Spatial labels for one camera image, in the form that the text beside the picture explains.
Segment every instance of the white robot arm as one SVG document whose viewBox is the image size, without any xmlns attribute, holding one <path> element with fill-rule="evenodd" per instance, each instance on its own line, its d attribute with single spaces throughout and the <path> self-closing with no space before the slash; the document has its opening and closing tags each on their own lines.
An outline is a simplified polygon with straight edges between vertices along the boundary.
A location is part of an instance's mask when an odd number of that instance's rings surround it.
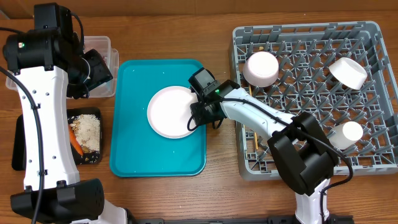
<svg viewBox="0 0 398 224">
<path fill-rule="evenodd" d="M 243 88 L 238 88 L 232 90 L 228 93 L 225 98 L 235 98 L 247 100 L 256 105 L 260 106 L 264 110 L 272 113 L 274 116 L 280 118 L 286 123 L 291 123 L 294 115 L 289 113 L 283 113 L 280 111 L 267 106 L 266 104 L 260 102 L 254 97 L 250 96 Z M 227 118 L 235 120 L 241 124 L 250 127 L 254 132 L 258 133 L 265 141 L 268 141 L 272 137 L 272 133 L 275 131 L 282 131 L 285 126 L 273 120 L 263 112 L 259 111 L 257 108 L 241 102 L 225 101 L 220 103 L 221 109 Z M 320 224 L 322 223 L 321 213 L 320 213 L 320 191 L 326 187 L 330 182 L 330 179 L 325 179 L 320 183 L 311 195 L 298 194 L 296 196 L 296 219 L 301 224 Z M 326 207 L 326 197 L 323 200 L 323 213 L 325 214 L 325 220 L 329 217 L 329 211 Z"/>
<path fill-rule="evenodd" d="M 267 141 L 280 176 L 295 191 L 295 222 L 328 222 L 326 197 L 323 197 L 321 212 L 321 191 L 333 176 L 333 167 L 338 163 L 337 156 L 324 145 L 305 139 L 296 131 L 300 128 L 331 146 L 318 121 L 308 113 L 294 116 L 277 111 L 250 96 L 231 80 L 219 83 L 204 68 L 195 72 L 189 82 L 192 92 L 198 97 L 198 103 L 190 106 L 196 125 L 229 118 L 251 128 Z M 297 139 L 307 140 L 306 146 L 299 152 L 294 148 Z"/>
<path fill-rule="evenodd" d="M 27 154 L 24 192 L 11 196 L 11 208 L 32 223 L 136 223 L 127 209 L 104 199 L 99 179 L 80 181 L 70 147 L 67 97 L 83 97 L 112 74 L 96 50 L 83 53 L 69 9 L 42 4 L 34 14 L 35 29 L 10 35 L 3 48 L 14 75 L 1 71 L 18 86 Z"/>
</svg>

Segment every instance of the dish rack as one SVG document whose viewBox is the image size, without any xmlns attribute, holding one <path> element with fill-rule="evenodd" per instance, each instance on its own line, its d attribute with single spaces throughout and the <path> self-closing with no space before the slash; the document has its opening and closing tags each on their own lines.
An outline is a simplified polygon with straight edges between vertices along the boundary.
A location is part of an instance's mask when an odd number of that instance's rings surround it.
<svg viewBox="0 0 398 224">
<path fill-rule="evenodd" d="M 279 77 L 272 86 L 250 86 L 252 96 L 266 105 L 293 114 L 311 113 L 328 137 L 334 134 L 332 127 L 358 122 L 362 139 L 342 151 L 355 175 L 398 172 L 398 87 L 375 22 L 237 27 L 230 50 L 231 79 L 248 93 L 242 74 L 246 60 L 262 50 L 278 59 Z M 352 58 L 368 73 L 360 90 L 344 86 L 329 73 L 328 66 L 341 57 Z M 280 178 L 266 141 L 259 138 L 256 150 L 253 131 L 240 123 L 236 141 L 242 178 Z M 335 167 L 335 174 L 348 174 L 344 162 Z"/>
</svg>

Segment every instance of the wooden stick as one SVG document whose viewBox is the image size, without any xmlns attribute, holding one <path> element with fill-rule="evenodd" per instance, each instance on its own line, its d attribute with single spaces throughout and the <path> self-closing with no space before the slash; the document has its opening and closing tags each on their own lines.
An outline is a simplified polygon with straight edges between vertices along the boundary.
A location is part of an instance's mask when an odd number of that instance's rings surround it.
<svg viewBox="0 0 398 224">
<path fill-rule="evenodd" d="M 249 94 L 252 96 L 250 84 L 249 84 Z M 259 143 L 257 141 L 257 133 L 254 133 L 254 147 L 256 148 L 256 151 L 259 150 Z"/>
</svg>

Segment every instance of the teal tray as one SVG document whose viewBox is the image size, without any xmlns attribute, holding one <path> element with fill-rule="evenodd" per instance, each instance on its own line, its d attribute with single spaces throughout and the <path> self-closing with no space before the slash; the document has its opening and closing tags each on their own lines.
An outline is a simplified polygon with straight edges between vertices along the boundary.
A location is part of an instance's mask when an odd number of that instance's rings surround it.
<svg viewBox="0 0 398 224">
<path fill-rule="evenodd" d="M 110 167 L 119 177 L 197 175 L 206 164 L 206 127 L 181 139 L 158 135 L 149 125 L 150 99 L 168 86 L 189 87 L 202 68 L 196 60 L 130 60 L 119 69 Z"/>
</svg>

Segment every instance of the clear plastic container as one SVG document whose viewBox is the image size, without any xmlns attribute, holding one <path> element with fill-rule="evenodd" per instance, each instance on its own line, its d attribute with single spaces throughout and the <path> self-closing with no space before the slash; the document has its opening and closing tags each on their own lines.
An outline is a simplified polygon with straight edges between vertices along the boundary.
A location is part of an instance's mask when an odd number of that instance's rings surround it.
<svg viewBox="0 0 398 224">
<path fill-rule="evenodd" d="M 116 91 L 119 70 L 119 52 L 111 48 L 111 40 L 106 36 L 85 36 L 85 52 L 95 49 L 102 55 L 113 79 L 90 91 L 90 98 L 112 97 Z M 7 77 L 6 87 L 17 91 L 16 84 Z"/>
</svg>

